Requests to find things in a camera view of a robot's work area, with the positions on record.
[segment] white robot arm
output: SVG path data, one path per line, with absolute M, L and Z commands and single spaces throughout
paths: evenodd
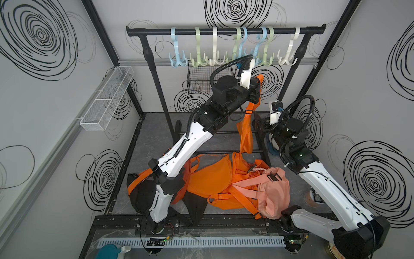
M 235 62 L 243 62 L 244 67 L 250 63 L 250 56 L 244 57 L 243 61 Z M 235 77 L 224 76 L 213 84 L 212 79 L 219 72 L 216 71 L 210 78 L 213 96 L 191 113 L 185 135 L 163 157 L 149 162 L 157 181 L 156 194 L 148 218 L 150 225 L 153 225 L 154 233 L 162 229 L 171 200 L 184 185 L 180 172 L 185 162 L 228 122 L 229 115 L 238 107 L 246 101 L 259 101 L 258 78 L 251 78 L 250 84 L 246 85 L 245 78 L 243 83 L 239 83 Z M 310 118 L 315 102 L 310 95 L 297 99 L 285 110 L 281 102 L 275 101 L 270 104 L 269 121 L 262 120 L 257 130 L 272 134 L 278 145 L 280 158 L 286 164 L 285 167 L 309 183 L 332 209 L 338 220 L 330 220 L 307 212 L 299 206 L 291 206 L 282 212 L 281 226 L 287 231 L 294 228 L 305 229 L 333 242 L 347 259 L 364 258 L 382 246 L 390 224 L 382 216 L 373 216 L 350 196 L 306 147 L 304 140 L 308 134 L 306 126 L 309 120 L 302 122 L 290 118 L 288 114 L 291 107 L 305 98 L 311 100 L 308 114 Z

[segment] plastic hanger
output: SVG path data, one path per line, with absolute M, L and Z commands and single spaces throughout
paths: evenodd
M 227 58 L 227 51 L 226 55 L 223 57 L 223 61 L 220 63 L 217 60 L 217 56 L 219 55 L 219 52 L 217 51 L 217 27 L 213 28 L 213 59 L 210 59 L 210 66 L 217 65 L 223 65 L 226 61 L 229 59 Z
M 171 40 L 174 42 L 174 51 L 176 53 L 176 61 L 174 61 L 171 58 L 171 53 L 168 53 L 168 56 L 169 56 L 170 62 L 171 62 L 171 66 L 173 68 L 177 68 L 179 65 L 181 65 L 183 67 L 187 66 L 188 65 L 188 59 L 185 58 L 184 51 L 183 51 L 183 59 L 180 59 L 180 52 L 178 51 L 178 40 L 177 40 L 177 37 L 176 37 L 175 27 L 171 28 Z
M 260 41 L 256 44 L 255 50 L 253 51 L 253 60 L 256 59 L 257 55 L 258 55 L 258 51 L 259 51 L 259 46 L 266 40 L 266 35 L 267 35 L 267 29 L 266 27 L 260 27 L 263 31 L 262 34 L 262 38 L 260 38 L 260 36 L 257 34 L 256 38 L 260 39 Z
M 200 39 L 200 28 L 199 27 L 195 28 L 195 40 L 197 42 L 197 47 L 196 47 L 197 48 L 197 62 L 194 62 L 194 59 L 191 58 L 191 52 L 190 52 L 190 60 L 191 60 L 192 66 L 196 68 L 199 65 L 205 66 L 205 65 L 208 64 L 208 61 L 206 60 L 206 53 L 205 52 L 204 52 L 204 60 L 205 60 L 206 63 L 201 62 L 201 51 L 200 51 L 201 39 Z
M 236 40 L 234 42 L 233 46 L 233 55 L 231 56 L 231 60 L 235 60 L 237 58 L 237 49 L 241 42 L 241 30 L 240 27 L 236 27 L 237 35 L 234 35 L 234 39 Z
M 246 56 L 246 49 L 244 49 L 243 55 L 241 55 L 241 49 L 243 48 L 243 44 L 247 40 L 247 28 L 243 26 L 242 29 L 243 29 L 243 32 L 244 32 L 244 36 L 243 36 L 243 40 L 241 41 L 241 43 L 240 43 L 240 45 L 238 47 L 238 55 L 237 55 L 237 58 L 241 58 L 241 57 Z
M 267 36 L 267 42 L 265 45 L 265 48 L 263 49 L 263 58 L 260 59 L 260 52 L 258 53 L 258 57 L 256 59 L 256 65 L 265 65 L 265 66 L 271 66 L 273 63 L 273 59 L 274 59 L 274 53 L 273 55 L 270 57 L 269 62 L 267 61 L 267 48 L 269 47 L 270 42 L 273 40 L 273 35 L 274 35 L 274 29 L 273 27 L 268 27 L 270 33 Z
M 286 65 L 294 65 L 296 63 L 296 61 L 298 60 L 298 58 L 296 58 L 293 63 L 290 63 L 290 61 L 295 56 L 295 51 L 293 51 L 292 54 L 290 54 L 290 52 L 292 51 L 293 42 L 295 40 L 297 40 L 297 38 L 299 37 L 300 32 L 301 32 L 300 27 L 296 27 L 295 34 L 290 35 L 289 47 L 287 48 L 286 55 L 283 59 L 279 56 L 280 50 L 277 52 L 277 59 L 278 59 L 279 65 L 283 65 L 285 63 L 286 63 Z

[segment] blue object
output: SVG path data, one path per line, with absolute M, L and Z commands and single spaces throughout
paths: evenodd
M 266 40 L 266 36 L 267 36 L 267 29 L 266 29 L 266 27 L 262 26 L 260 28 L 262 29 L 263 34 L 262 34 L 262 38 L 261 39 L 260 39 L 260 36 L 258 34 L 256 35 L 256 38 L 257 39 L 260 39 L 260 41 L 256 44 L 255 50 L 252 53 L 253 54 L 253 59 L 256 59 L 256 57 L 258 55 L 258 52 L 259 52 L 259 46 Z
M 174 61 L 171 58 L 171 53 L 168 53 L 168 56 L 169 56 L 170 62 L 171 62 L 171 66 L 173 68 L 177 68 L 179 65 L 181 65 L 183 67 L 187 66 L 188 65 L 188 59 L 185 58 L 184 51 L 183 51 L 183 59 L 180 58 L 180 52 L 178 51 L 178 40 L 177 40 L 177 37 L 176 37 L 176 28 L 175 27 L 171 28 L 171 40 L 174 42 L 174 51 L 176 53 L 176 61 Z
M 120 252 L 121 248 L 117 248 L 114 244 L 107 244 L 99 249 L 95 259 L 117 259 Z
M 265 139 L 266 139 L 266 143 L 267 143 L 267 149 L 269 150 L 269 153 L 270 153 L 270 154 L 272 154 L 272 155 L 276 155 L 276 156 L 279 156 L 279 150 L 277 150 L 277 149 L 273 146 L 272 142 L 270 142 L 269 135 L 270 135 L 270 133 L 266 134 L 266 137 L 265 137 Z
M 247 29 L 246 29 L 246 27 L 241 27 L 242 29 L 243 29 L 243 32 L 244 32 L 244 37 L 243 37 L 243 40 L 241 41 L 241 43 L 240 43 L 240 45 L 239 45 L 239 47 L 238 47 L 238 55 L 237 55 L 237 58 L 241 58 L 241 57 L 244 57 L 244 56 L 246 56 L 246 49 L 244 49 L 244 53 L 243 53 L 243 55 L 241 55 L 241 49 L 242 49 L 242 47 L 243 47 L 243 43 L 247 40 Z

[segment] backpack buckle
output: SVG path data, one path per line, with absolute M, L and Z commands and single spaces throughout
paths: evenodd
M 267 177 L 269 178 L 269 180 L 271 182 L 282 181 L 282 178 L 277 173 L 276 174 L 268 174 Z

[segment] pink strap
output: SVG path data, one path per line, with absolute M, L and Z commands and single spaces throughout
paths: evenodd
M 247 187 L 247 186 L 252 186 L 252 185 L 256 185 L 256 184 L 261 184 L 261 183 L 269 181 L 269 178 L 267 176 L 268 176 L 268 174 L 262 174 L 260 176 L 254 177 L 254 178 L 250 178 L 250 179 L 246 179 L 246 180 L 243 180 L 243 181 L 236 182 L 233 185 L 236 185 L 236 186 L 239 186 L 239 187 Z
M 248 189 L 244 189 L 234 184 L 233 184 L 233 187 L 236 188 L 239 192 L 241 192 L 241 194 L 243 194 L 246 197 L 253 198 L 253 199 L 260 199 L 260 200 L 267 199 L 267 195 L 264 191 L 248 190 Z

